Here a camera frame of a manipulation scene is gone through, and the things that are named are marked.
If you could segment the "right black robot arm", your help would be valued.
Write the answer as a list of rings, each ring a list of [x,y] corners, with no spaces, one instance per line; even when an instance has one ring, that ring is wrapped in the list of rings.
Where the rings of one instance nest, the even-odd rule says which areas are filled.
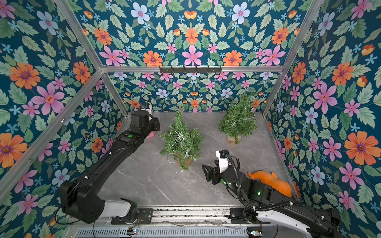
[[[271,184],[258,173],[245,175],[240,161],[228,150],[217,152],[215,167],[203,165],[205,178],[213,185],[223,184],[241,203],[230,209],[233,224],[273,223],[298,231],[308,238],[340,238],[340,216],[333,209],[317,209],[292,198],[288,183]]]

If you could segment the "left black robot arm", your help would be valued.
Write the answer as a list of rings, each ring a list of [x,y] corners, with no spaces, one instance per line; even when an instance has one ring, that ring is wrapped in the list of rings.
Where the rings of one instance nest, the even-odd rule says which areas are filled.
[[[131,115],[130,127],[122,132],[109,150],[86,172],[74,181],[59,187],[62,211],[87,224],[99,218],[119,217],[133,224],[138,220],[137,204],[131,200],[104,200],[98,192],[117,167],[130,157],[152,133],[160,131],[159,119],[148,111],[138,110]]]

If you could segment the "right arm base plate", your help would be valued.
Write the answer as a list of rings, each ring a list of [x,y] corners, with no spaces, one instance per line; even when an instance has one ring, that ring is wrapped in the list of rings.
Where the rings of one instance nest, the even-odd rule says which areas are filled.
[[[232,224],[255,224],[256,220],[245,212],[243,207],[232,207],[229,209],[228,219]]]

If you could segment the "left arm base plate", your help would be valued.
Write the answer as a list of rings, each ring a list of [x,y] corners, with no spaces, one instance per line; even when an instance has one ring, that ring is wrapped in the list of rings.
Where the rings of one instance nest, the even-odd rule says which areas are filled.
[[[124,217],[113,217],[112,225],[149,225],[153,217],[152,208],[134,208]]]

